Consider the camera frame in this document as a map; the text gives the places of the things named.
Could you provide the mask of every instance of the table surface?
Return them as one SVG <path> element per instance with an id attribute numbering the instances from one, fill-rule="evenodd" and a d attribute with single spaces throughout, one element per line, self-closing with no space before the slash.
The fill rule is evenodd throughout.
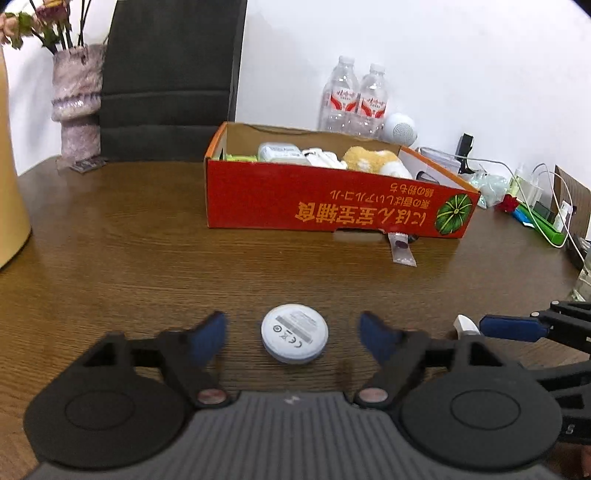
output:
<path id="1" fill-rule="evenodd" d="M 411 268 L 392 263 L 387 242 L 208 229 L 200 164 L 119 163 L 79 175 L 46 161 L 20 185 L 33 235 L 0 271 L 0 479 L 36 464 L 22 432 L 28 402 L 109 330 L 142 338 L 221 310 L 230 324 L 218 370 L 231 392 L 351 391 L 376 371 L 356 337 L 361 311 L 442 337 L 459 313 L 545 309 L 577 276 L 564 252 L 493 211 L 477 209 L 461 240 L 419 239 Z M 312 364 L 280 365 L 262 347 L 260 321 L 284 303 L 306 304 L 329 324 Z M 586 358 L 546 340 L 491 343 L 527 366 Z"/>

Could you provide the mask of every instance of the circular black cover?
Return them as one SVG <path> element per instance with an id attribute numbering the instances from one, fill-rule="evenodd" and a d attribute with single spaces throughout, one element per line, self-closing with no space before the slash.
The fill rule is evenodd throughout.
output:
<path id="1" fill-rule="evenodd" d="M 419 386 L 405 398 L 400 419 L 426 454 L 488 472 L 539 459 L 556 442 L 562 422 L 545 389 L 497 367 L 451 372 Z"/>
<path id="2" fill-rule="evenodd" d="M 33 399 L 24 429 L 42 460 L 80 469 L 131 465 L 162 450 L 184 423 L 183 399 L 132 372 L 87 368 Z"/>

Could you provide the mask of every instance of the plush toy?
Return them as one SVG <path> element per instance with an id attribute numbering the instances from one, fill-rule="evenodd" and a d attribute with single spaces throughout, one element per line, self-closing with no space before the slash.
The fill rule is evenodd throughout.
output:
<path id="1" fill-rule="evenodd" d="M 401 179 L 412 179 L 404 164 L 397 155 L 389 150 L 371 151 L 363 147 L 351 147 L 343 160 L 349 170 L 379 173 Z"/>

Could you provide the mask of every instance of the barcode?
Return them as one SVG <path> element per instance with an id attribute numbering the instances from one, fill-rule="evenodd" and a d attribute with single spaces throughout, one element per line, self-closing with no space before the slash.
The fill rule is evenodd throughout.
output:
<path id="1" fill-rule="evenodd" d="M 285 328 L 289 330 L 293 330 L 293 332 L 300 337 L 306 343 L 312 343 L 312 338 L 310 338 L 306 333 L 302 332 L 298 327 L 292 325 L 292 323 L 287 320 L 286 318 L 282 317 L 281 315 L 277 316 L 276 320 L 282 324 Z"/>

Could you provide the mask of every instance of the red cardboard box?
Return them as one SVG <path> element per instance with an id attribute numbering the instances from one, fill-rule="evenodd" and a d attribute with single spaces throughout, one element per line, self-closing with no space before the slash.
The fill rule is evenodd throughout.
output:
<path id="1" fill-rule="evenodd" d="M 227 154 L 256 155 L 259 145 L 269 141 L 292 143 L 301 150 L 319 147 L 339 158 L 354 145 L 390 150 L 419 180 L 224 160 Z M 353 228 L 460 238 L 480 196 L 458 176 L 408 148 L 292 128 L 224 123 L 207 149 L 204 166 L 211 228 Z"/>

